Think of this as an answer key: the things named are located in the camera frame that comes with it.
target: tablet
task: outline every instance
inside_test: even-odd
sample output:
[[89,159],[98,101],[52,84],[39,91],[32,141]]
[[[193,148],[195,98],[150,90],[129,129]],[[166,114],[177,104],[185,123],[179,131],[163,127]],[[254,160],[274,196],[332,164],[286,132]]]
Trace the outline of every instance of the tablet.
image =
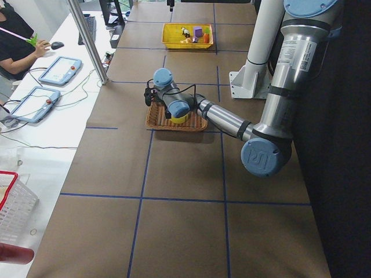
[[58,90],[34,87],[12,111],[13,117],[29,123],[38,123],[50,112],[60,98]]
[[40,82],[64,86],[81,68],[82,61],[75,58],[59,56],[38,78]]

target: keyboard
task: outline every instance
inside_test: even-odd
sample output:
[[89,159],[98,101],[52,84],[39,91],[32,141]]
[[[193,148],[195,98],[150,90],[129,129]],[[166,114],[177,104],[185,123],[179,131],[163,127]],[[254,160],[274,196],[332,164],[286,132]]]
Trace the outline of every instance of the keyboard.
[[[93,42],[95,42],[95,35],[97,32],[97,23],[95,21],[95,16],[84,17],[84,19],[86,21],[86,25],[88,25],[90,36],[92,36]],[[79,34],[78,45],[83,45],[81,34]]]

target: white basket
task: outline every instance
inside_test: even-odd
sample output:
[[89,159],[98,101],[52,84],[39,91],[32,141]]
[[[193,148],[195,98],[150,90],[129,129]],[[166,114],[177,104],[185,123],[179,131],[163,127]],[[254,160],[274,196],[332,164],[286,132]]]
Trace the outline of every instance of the white basket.
[[0,200],[0,242],[14,244],[39,200],[15,172],[0,171],[0,187],[7,186]]

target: white table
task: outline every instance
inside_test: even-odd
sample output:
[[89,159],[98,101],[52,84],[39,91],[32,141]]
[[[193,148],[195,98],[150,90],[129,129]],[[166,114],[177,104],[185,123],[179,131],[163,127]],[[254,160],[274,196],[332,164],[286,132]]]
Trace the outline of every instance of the white table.
[[[114,49],[110,46],[110,34],[106,30],[101,12],[84,13],[90,13],[96,17],[97,32],[95,44],[99,56],[103,58],[105,52],[114,52]],[[58,89],[64,95],[80,84],[89,75],[91,70],[94,69],[94,66],[86,47],[77,44],[78,30],[71,15],[67,16],[50,40],[51,43],[55,41],[63,42],[64,47],[57,50],[50,50],[44,57],[39,58],[32,68],[47,67],[58,56],[81,59],[83,62],[81,70],[67,85],[64,87],[44,85],[45,87]],[[33,71],[32,75],[37,78],[41,73],[42,71]],[[13,93],[12,99],[21,99],[35,86],[38,86],[38,84],[27,74],[20,86]],[[5,133],[4,135],[33,146],[78,147],[86,126],[86,121],[90,116],[100,90],[99,77],[95,71],[90,75],[84,89],[86,92],[79,86],[73,92],[63,96],[57,105],[74,103],[88,94],[88,97],[84,100],[74,105],[54,107],[51,113],[40,123],[35,125],[29,124],[19,130]],[[11,141],[0,136],[0,153],[12,148],[17,148],[20,159],[23,161],[23,164],[16,171],[20,174],[21,180],[27,183],[27,187],[39,197],[39,203],[32,212],[24,233],[20,236],[16,245],[28,247],[37,252],[76,150],[65,148],[27,148],[19,142]],[[0,263],[0,278],[26,277],[31,264],[32,262],[27,265]]]

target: black mouse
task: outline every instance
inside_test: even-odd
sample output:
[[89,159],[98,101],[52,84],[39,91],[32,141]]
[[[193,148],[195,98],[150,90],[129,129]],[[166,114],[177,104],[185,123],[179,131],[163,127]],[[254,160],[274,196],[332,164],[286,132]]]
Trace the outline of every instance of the black mouse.
[[62,42],[53,42],[52,43],[52,49],[53,50],[56,50],[58,48],[61,48],[62,46],[64,46],[64,44]]

